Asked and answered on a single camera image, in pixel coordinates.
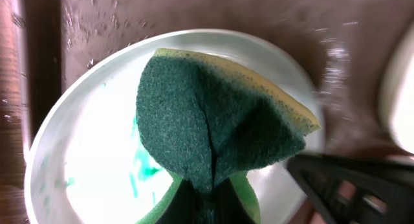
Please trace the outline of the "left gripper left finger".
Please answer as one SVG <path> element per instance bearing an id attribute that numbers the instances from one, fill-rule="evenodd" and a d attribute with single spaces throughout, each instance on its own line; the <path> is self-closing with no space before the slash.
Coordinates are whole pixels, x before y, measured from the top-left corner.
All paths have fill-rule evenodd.
<path id="1" fill-rule="evenodd" d="M 227 178 L 211 194 L 197 192 L 189 181 L 180 182 L 156 224 L 254 224 Z"/>

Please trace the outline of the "white plate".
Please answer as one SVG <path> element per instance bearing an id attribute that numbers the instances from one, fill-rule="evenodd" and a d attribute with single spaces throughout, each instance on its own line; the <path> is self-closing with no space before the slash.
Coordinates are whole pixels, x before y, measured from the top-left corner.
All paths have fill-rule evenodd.
<path id="1" fill-rule="evenodd" d="M 135 223 L 161 199 L 171 176 L 139 143 L 135 97 L 159 48 L 221 56 L 282 88 L 323 121 L 304 70 L 269 42 L 231 30 L 193 29 L 128 46 L 97 63 L 52 107 L 26 154 L 31 223 Z"/>
<path id="2" fill-rule="evenodd" d="M 378 116 L 397 146 L 413 153 L 413 26 L 400 40 L 382 77 Z"/>

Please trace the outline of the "green yellow sponge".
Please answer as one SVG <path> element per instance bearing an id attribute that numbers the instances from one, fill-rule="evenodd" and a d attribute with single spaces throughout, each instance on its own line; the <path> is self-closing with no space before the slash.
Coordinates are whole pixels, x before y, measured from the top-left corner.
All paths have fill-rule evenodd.
<path id="1" fill-rule="evenodd" d="M 254 71 L 177 49 L 158 49 L 147 62 L 136 122 L 154 160 L 202 194 L 232 177 L 244 188 L 248 171 L 292 157 L 320 128 L 307 107 Z"/>

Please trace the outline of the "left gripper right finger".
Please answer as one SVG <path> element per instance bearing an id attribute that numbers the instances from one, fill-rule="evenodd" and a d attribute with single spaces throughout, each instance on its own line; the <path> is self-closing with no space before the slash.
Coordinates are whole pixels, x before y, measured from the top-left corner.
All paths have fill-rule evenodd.
<path id="1" fill-rule="evenodd" d="M 413 163 L 300 154 L 287 170 L 330 224 L 413 224 Z"/>

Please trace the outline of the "dark grey serving tray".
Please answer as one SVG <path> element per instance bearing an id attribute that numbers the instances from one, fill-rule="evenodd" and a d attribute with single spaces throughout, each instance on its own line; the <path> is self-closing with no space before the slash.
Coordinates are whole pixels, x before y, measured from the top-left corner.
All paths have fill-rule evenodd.
<path id="1" fill-rule="evenodd" d="M 378 88 L 413 21 L 413 0 L 21 0 L 30 130 L 90 66 L 130 43 L 223 28 L 290 54 L 316 86 L 333 155 L 404 155 L 379 123 Z"/>

